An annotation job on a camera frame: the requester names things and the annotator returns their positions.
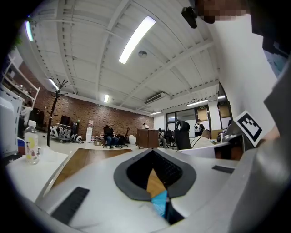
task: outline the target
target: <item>white table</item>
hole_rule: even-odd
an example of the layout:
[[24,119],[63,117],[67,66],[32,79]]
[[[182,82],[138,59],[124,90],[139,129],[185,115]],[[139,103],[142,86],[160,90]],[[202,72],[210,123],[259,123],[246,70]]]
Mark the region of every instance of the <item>white table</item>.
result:
[[53,161],[40,158],[38,164],[31,165],[23,156],[9,163],[6,168],[19,194],[37,203],[67,159],[67,154],[55,152]]

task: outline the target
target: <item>wooden cabinet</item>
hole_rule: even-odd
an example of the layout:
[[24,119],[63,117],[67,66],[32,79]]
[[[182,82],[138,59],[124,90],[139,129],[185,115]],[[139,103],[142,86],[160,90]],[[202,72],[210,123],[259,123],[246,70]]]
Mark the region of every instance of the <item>wooden cabinet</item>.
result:
[[136,145],[140,148],[157,148],[159,147],[158,136],[157,130],[138,129]]

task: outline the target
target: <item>bottle cap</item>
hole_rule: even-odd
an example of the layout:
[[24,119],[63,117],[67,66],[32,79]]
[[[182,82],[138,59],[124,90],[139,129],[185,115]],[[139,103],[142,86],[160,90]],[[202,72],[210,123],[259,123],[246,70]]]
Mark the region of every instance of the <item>bottle cap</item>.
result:
[[36,122],[35,121],[28,121],[28,125],[32,127],[36,127]]

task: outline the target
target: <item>coat rack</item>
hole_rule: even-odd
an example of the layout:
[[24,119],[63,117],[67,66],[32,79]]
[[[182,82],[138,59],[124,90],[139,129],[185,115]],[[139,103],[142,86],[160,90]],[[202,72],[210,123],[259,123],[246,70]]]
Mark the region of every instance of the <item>coat rack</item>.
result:
[[58,85],[58,88],[59,88],[59,89],[57,90],[57,88],[55,87],[55,96],[52,95],[52,96],[55,98],[55,100],[54,100],[53,106],[52,106],[52,108],[51,108],[51,111],[48,112],[48,113],[50,114],[49,125],[48,125],[48,128],[47,128],[47,145],[48,145],[48,147],[50,147],[50,126],[51,126],[51,119],[52,119],[52,116],[53,116],[53,115],[54,115],[54,116],[57,116],[57,114],[56,114],[56,115],[54,114],[54,110],[55,110],[56,102],[57,102],[57,100],[58,100],[58,98],[59,98],[60,96],[63,96],[63,95],[67,95],[67,94],[68,94],[68,93],[60,94],[61,89],[62,89],[63,87],[66,87],[65,84],[67,83],[67,81],[65,82],[65,80],[63,80],[62,83],[60,83],[60,81],[59,81],[58,79],[57,79],[57,81],[58,81],[58,83],[59,83],[59,85]]

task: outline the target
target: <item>ceiling light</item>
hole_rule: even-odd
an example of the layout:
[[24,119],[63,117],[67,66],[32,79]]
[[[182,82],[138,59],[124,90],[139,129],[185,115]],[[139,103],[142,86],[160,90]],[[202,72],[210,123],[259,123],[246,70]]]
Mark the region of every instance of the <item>ceiling light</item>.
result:
[[29,23],[29,21],[26,21],[26,22],[25,22],[25,29],[26,29],[26,33],[27,33],[28,39],[29,39],[30,41],[33,41],[33,37],[32,37],[32,33],[31,33],[31,29],[30,29],[30,23]]
[[109,99],[109,95],[105,95],[104,102],[107,103]]
[[58,86],[55,84],[55,82],[51,78],[50,78],[50,82],[55,87],[55,89],[58,91],[59,90]]
[[144,37],[147,31],[156,23],[156,21],[147,16],[141,24],[137,27],[136,31],[132,34],[131,38],[127,42],[120,58],[119,62],[125,64],[130,57],[132,51],[135,49],[140,40]]
[[208,100],[202,100],[202,101],[199,101],[199,102],[196,102],[196,103],[191,103],[191,104],[188,104],[186,105],[187,107],[190,107],[190,106],[193,106],[193,105],[196,105],[196,104],[201,104],[201,103],[204,103],[204,102],[207,102]]
[[155,115],[155,114],[158,114],[158,113],[162,113],[162,112],[161,111],[157,111],[157,112],[151,113],[151,115]]

